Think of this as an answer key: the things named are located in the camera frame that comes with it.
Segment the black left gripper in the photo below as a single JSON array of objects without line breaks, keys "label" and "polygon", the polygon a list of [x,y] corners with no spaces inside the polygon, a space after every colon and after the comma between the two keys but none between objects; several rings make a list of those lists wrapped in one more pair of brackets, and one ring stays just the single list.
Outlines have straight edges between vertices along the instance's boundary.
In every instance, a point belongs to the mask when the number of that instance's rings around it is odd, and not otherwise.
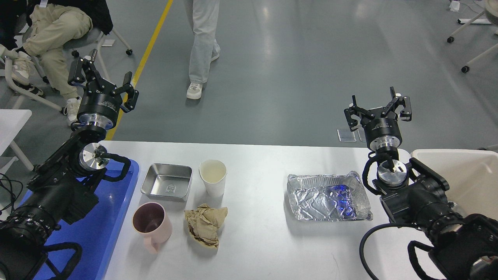
[{"label": "black left gripper", "polygon": [[123,85],[117,88],[104,82],[89,56],[78,57],[72,62],[68,84],[81,87],[85,92],[77,113],[77,123],[81,126],[95,125],[110,130],[117,124],[119,109],[124,113],[135,110],[139,97],[139,91],[132,85],[132,72],[124,75]]}]

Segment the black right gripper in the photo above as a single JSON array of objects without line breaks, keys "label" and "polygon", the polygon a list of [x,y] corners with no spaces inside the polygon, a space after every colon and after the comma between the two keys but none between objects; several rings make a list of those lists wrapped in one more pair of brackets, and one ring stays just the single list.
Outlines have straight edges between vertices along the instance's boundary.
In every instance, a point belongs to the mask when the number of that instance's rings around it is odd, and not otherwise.
[{"label": "black right gripper", "polygon": [[352,96],[352,103],[344,110],[347,125],[351,132],[360,127],[366,136],[367,147],[377,151],[381,147],[400,147],[402,136],[398,119],[412,121],[412,108],[410,98],[397,93],[390,87],[391,101],[385,106],[385,117],[375,117],[370,110],[361,108],[356,103],[356,96]]}]

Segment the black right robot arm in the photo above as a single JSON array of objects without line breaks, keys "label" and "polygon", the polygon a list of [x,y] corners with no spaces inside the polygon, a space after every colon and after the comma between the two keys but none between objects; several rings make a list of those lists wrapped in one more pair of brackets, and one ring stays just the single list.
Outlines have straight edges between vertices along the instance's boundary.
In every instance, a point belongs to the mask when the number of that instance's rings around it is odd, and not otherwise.
[{"label": "black right robot arm", "polygon": [[409,261],[418,278],[431,277],[420,266],[416,249],[428,253],[447,280],[497,279],[497,221],[482,214],[463,217],[448,202],[446,179],[416,158],[400,161],[402,136],[398,121],[412,119],[410,98],[390,88],[391,101],[383,107],[365,109],[356,97],[344,110],[351,131],[363,128],[369,158],[362,173],[365,188],[379,195],[389,222],[370,229],[361,239],[359,255],[363,268],[375,280],[364,248],[375,231],[410,227],[422,231],[431,242],[410,241]]}]

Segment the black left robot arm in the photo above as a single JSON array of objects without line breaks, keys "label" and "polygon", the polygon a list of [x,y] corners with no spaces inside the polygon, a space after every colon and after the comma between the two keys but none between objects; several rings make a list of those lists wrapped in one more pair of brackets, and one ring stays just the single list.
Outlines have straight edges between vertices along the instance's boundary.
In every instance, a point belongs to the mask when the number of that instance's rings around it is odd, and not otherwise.
[{"label": "black left robot arm", "polygon": [[123,180],[131,160],[109,153],[100,145],[114,128],[120,110],[135,109],[139,91],[132,85],[132,72],[118,87],[102,78],[94,59],[79,57],[71,65],[70,85],[84,88],[84,97],[71,124],[72,134],[27,183],[32,192],[23,204],[1,222],[1,278],[32,280],[44,264],[55,280],[66,280],[82,257],[75,242],[47,245],[60,221],[73,224],[97,204],[95,190],[102,180]]}]

